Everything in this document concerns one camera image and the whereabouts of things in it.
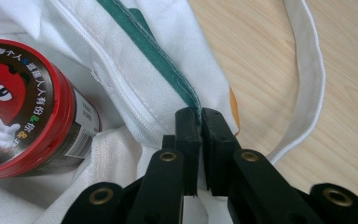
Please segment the red can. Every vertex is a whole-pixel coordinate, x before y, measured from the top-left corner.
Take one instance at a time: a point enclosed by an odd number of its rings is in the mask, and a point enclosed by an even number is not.
[[[0,40],[0,178],[76,168],[100,127],[97,111],[56,66]]]

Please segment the label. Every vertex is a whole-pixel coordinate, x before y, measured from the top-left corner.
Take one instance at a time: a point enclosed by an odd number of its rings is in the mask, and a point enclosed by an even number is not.
[[[89,104],[77,91],[76,97],[76,120],[75,122],[81,126],[80,132],[65,153],[65,156],[85,159],[91,149],[92,138],[100,130],[100,120],[97,111]]]
[[[42,133],[54,107],[48,69],[30,51],[0,43],[0,164]]]

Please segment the tin lid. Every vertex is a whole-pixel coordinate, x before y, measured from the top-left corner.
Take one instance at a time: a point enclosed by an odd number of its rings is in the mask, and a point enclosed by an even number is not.
[[[58,80],[51,73],[52,65],[34,49],[0,40],[0,166],[10,166],[37,147],[51,146],[41,146],[46,129],[61,125],[53,120],[59,99],[54,90]],[[37,155],[31,159],[40,160]]]

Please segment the white glove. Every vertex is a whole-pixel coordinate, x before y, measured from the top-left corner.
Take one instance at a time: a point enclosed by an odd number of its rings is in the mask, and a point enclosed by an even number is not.
[[[9,127],[0,119],[0,147],[10,147],[19,128],[20,124],[16,123]]]

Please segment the white strap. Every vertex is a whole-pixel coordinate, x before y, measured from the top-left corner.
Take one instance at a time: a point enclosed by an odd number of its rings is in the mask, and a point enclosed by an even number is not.
[[[315,23],[305,0],[285,0],[296,40],[299,90],[295,114],[281,142],[267,157],[276,163],[314,129],[322,110],[325,72]]]

